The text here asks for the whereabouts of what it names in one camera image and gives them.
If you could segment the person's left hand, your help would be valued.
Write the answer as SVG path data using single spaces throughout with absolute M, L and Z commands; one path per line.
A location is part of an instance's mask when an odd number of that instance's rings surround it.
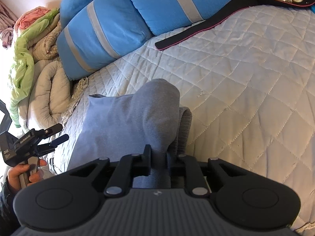
M 10 191 L 13 194 L 17 194 L 21 190 L 21 184 L 20 184 L 20 175 L 23 175 L 24 173 L 27 173 L 30 170 L 30 165 L 22 165 L 18 164 L 15 167 L 12 167 L 8 170 L 7 173 L 7 181 L 10 188 Z M 28 186 L 35 184 L 37 182 L 40 182 L 43 180 L 44 172 L 42 169 L 39 169 L 36 173 L 31 175 L 29 177 L 29 184 Z

